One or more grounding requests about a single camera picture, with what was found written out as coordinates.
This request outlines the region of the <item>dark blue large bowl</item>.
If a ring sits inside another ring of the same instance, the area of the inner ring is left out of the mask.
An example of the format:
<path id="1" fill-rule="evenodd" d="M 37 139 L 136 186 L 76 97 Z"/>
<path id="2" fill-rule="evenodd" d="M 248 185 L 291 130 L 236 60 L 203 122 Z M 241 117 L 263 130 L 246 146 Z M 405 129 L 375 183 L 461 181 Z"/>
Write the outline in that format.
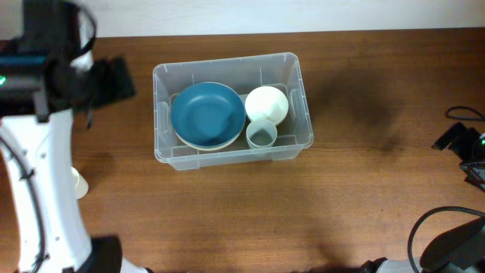
<path id="1" fill-rule="evenodd" d="M 222 136 L 238 133 L 246 122 L 246 110 L 239 95 L 222 83 L 204 82 L 185 88 L 171 106 L 174 131 L 187 130 Z"/>

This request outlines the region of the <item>white small bowl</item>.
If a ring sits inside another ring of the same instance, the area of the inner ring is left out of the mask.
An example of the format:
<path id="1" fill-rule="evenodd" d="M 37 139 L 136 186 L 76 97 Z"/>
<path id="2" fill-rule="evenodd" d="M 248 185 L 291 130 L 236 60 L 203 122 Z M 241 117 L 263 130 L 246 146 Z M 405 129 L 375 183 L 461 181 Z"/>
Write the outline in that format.
<path id="1" fill-rule="evenodd" d="M 289 111 L 288 98 L 272 86 L 261 86 L 251 91 L 244 105 L 250 121 L 265 119 L 275 126 L 283 122 Z"/>

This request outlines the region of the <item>cream large bowl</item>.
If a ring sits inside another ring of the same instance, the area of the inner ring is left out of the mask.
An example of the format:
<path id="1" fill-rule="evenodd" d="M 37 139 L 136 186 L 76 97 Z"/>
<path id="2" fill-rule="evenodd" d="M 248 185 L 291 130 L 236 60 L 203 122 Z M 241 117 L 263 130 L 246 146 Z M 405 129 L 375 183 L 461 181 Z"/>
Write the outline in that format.
<path id="1" fill-rule="evenodd" d="M 177 137 L 186 145 L 199 151 L 213 152 L 222 150 L 232 145 L 236 139 L 243 132 L 240 130 L 238 133 L 222 133 L 222 136 L 212 136 L 206 133 L 200 133 L 198 131 L 189 133 L 187 130 L 174 131 Z"/>

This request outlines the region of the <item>grey translucent cup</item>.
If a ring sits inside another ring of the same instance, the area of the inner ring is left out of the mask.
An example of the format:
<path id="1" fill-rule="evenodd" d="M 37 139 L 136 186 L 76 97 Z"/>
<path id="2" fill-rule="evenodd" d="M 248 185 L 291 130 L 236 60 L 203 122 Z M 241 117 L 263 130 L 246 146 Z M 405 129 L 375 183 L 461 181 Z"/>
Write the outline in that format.
<path id="1" fill-rule="evenodd" d="M 277 138 L 277 128 L 269 120 L 252 121 L 246 128 L 246 140 L 250 149 L 269 148 Z"/>

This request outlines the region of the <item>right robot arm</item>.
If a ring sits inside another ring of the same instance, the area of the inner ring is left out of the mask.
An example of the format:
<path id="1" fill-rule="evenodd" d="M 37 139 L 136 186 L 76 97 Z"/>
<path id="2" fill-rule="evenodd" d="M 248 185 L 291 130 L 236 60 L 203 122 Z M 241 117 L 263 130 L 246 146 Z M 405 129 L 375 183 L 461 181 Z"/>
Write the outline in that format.
<path id="1" fill-rule="evenodd" d="M 433 145 L 433 149 L 452 150 L 462 162 L 465 181 L 484 191 L 484 135 L 463 123 L 453 124 Z M 433 239 L 421 256 L 412 253 L 414 237 L 424 221 L 439 212 L 473 215 L 473 221 L 446 231 Z M 408 236 L 408 258 L 403 261 L 381 258 L 367 261 L 359 269 L 364 273 L 458 273 L 484 271 L 484 213 L 460 206 L 443 206 L 424 213 Z"/>

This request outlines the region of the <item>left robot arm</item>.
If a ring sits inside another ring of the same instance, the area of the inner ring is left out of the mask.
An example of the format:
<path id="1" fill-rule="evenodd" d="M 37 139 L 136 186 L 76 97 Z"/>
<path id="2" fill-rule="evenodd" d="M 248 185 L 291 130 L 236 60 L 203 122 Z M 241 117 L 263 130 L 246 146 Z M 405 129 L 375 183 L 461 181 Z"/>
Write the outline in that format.
<path id="1" fill-rule="evenodd" d="M 1 50 L 1 154 L 20 235 L 19 272 L 138 272 L 118 237 L 91 237 L 75 194 L 74 115 L 131 98 L 122 58 L 92 59 L 95 18 L 74 1 L 25 1 Z"/>

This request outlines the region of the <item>clear plastic storage bin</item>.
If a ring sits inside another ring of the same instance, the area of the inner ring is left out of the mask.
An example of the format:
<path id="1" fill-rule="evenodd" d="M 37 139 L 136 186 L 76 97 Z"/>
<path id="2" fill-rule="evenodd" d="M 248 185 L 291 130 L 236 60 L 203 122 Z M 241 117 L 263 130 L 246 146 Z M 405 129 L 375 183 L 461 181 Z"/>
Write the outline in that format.
<path id="1" fill-rule="evenodd" d="M 159 64 L 152 79 L 155 158 L 177 171 L 292 159 L 314 142 L 300 63 L 292 52 Z M 250 149 L 244 133 L 218 151 L 200 151 L 182 142 L 171 124 L 171 106 L 185 88 L 202 82 L 222 83 L 241 98 L 260 86 L 282 91 L 288 99 L 289 111 L 277 127 L 275 144 L 266 149 Z"/>

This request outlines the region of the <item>cream cup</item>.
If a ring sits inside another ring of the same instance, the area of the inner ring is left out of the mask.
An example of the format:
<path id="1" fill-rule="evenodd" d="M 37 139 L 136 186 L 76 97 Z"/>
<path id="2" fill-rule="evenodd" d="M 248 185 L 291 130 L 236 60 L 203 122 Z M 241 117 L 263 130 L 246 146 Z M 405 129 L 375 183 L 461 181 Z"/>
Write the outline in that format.
<path id="1" fill-rule="evenodd" d="M 80 174 L 76 168 L 71 168 L 74 183 L 75 195 L 77 199 L 83 198 L 89 191 L 89 185 L 85 178 Z"/>

